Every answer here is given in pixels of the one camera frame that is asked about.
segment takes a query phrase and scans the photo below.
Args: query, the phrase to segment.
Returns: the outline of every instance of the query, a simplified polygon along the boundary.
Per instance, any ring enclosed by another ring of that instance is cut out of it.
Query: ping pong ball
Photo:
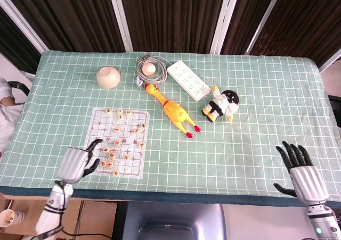
[[[152,76],[156,71],[155,65],[152,63],[144,63],[142,66],[142,72],[146,76]]]

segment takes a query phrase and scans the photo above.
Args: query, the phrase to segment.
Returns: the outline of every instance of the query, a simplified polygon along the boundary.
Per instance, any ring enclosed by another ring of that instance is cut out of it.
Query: chinese chess board
[[[95,159],[100,159],[94,173],[142,178],[148,125],[147,111],[94,108],[84,145],[88,147],[95,139],[103,139],[96,146],[89,163],[91,165]]]

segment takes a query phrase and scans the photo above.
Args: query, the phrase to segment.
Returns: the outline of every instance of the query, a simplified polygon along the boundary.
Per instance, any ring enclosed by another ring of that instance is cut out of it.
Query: white cable
[[[161,60],[165,60],[168,64],[171,64],[170,62],[168,62],[166,59],[163,59],[162,57],[159,56],[149,56],[149,55],[145,55],[143,56],[138,64],[137,64],[137,79],[140,79],[142,82],[145,83],[149,83],[149,84],[161,84],[164,83],[167,79],[167,65],[161,61]],[[142,67],[145,63],[152,63],[154,65],[159,66],[160,70],[161,70],[161,75],[157,76],[156,78],[149,78],[148,76],[144,75],[142,72]]]

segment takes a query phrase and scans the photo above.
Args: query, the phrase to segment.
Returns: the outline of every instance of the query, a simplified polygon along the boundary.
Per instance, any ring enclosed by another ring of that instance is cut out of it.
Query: black and white doll
[[[233,114],[238,111],[239,97],[235,91],[225,90],[220,93],[219,88],[212,88],[214,99],[211,100],[205,108],[201,110],[202,114],[207,117],[210,122],[214,122],[217,117],[226,115],[228,122],[232,122]]]

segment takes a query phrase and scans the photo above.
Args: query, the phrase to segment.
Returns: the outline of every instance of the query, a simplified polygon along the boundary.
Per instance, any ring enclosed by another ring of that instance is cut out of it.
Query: plush toy
[[[207,117],[210,122],[214,122],[218,116],[226,114],[228,122],[232,122],[233,114],[238,111],[239,97],[235,91],[225,90],[220,93],[219,88],[212,88],[214,99],[211,100],[203,110],[202,114]]]
[[[161,105],[164,107],[164,112],[166,113],[166,115],[169,117],[169,119],[171,120],[171,122],[181,131],[183,131],[183,133],[189,137],[192,138],[193,134],[191,134],[190,132],[188,132],[183,126],[182,126],[182,122],[184,121],[188,121],[189,124],[191,124],[192,126],[194,126],[194,129],[197,132],[200,132],[200,128],[197,126],[197,124],[194,123],[194,121],[191,119],[191,117],[187,114],[187,112],[180,107],[180,105],[178,105],[175,102],[172,102],[166,98],[164,98],[162,96],[162,94],[159,92],[159,89],[153,85],[153,84],[146,84],[145,85],[145,90],[147,91],[148,94],[154,96],[157,100],[159,100],[159,102],[161,103]]]

